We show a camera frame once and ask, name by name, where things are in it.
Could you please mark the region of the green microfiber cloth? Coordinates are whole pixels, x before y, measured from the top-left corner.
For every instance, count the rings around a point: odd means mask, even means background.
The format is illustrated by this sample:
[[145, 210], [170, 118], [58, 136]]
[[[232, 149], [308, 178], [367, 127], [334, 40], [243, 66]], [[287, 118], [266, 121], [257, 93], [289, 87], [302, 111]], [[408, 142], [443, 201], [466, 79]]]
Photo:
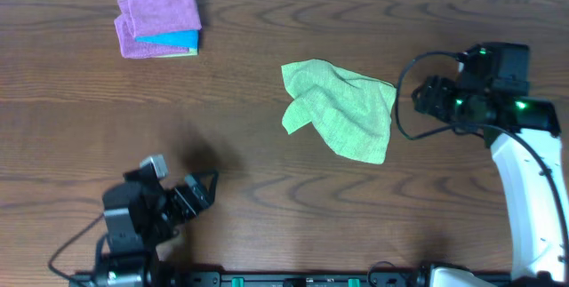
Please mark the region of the green microfiber cloth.
[[289, 63], [281, 71], [292, 97], [282, 118], [287, 133], [312, 124], [334, 154], [384, 163], [396, 99], [393, 84], [317, 59]]

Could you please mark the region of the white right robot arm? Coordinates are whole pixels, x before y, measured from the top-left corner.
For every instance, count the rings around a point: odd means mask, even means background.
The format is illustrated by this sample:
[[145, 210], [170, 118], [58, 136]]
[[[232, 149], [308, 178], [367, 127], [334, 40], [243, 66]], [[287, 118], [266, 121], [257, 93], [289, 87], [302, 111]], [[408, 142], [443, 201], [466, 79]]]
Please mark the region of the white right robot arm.
[[529, 96], [518, 77], [431, 76], [414, 108], [457, 133], [481, 132], [506, 197], [513, 286], [568, 284], [568, 197], [553, 104]]

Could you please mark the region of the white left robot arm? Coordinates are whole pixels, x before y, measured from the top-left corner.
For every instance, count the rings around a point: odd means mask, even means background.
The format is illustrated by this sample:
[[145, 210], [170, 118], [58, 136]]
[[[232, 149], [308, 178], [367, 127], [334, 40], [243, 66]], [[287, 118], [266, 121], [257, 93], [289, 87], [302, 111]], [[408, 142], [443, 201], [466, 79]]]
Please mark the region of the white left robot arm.
[[172, 240], [177, 227], [209, 209], [219, 173], [191, 173], [169, 189], [152, 164], [124, 174], [124, 183], [102, 197], [109, 253], [97, 249], [95, 286], [182, 286], [184, 279], [158, 259], [156, 247]]

